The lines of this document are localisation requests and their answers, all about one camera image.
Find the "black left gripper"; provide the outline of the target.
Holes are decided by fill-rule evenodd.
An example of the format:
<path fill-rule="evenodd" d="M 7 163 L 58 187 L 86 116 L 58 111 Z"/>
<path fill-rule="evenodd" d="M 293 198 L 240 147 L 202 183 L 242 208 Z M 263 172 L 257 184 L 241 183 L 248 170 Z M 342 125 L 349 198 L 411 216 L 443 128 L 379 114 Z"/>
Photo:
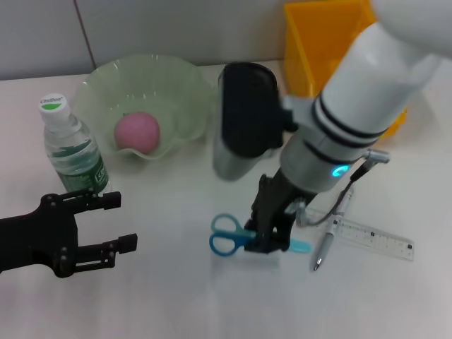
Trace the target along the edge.
<path fill-rule="evenodd" d="M 113 268 L 117 254 L 137 250 L 138 235 L 78 247 L 74 214 L 121 207 L 121 193 L 97 194 L 92 189 L 47 194 L 31 213 L 1 219 L 1 272 L 43 265 L 58 278 Z"/>

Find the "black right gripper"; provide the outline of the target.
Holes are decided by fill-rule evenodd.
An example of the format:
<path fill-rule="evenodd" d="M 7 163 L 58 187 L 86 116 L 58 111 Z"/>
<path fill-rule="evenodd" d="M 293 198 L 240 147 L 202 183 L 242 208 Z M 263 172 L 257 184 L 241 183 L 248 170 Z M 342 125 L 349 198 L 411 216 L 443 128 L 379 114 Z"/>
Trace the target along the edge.
<path fill-rule="evenodd" d="M 258 184 L 258 193 L 251 207 L 251 217 L 244 226 L 245 230 L 254 232 L 255 237 L 244 246 L 244 250 L 260 254 L 273 252 L 269 241 L 257 229 L 257 226 L 269 222 L 271 226 L 276 226 L 271 238 L 273 248 L 287 251 L 290 246 L 295 212 L 286 210 L 299 198 L 305 199 L 306 193 L 287 179 L 281 169 L 273 177 L 263 174 Z"/>

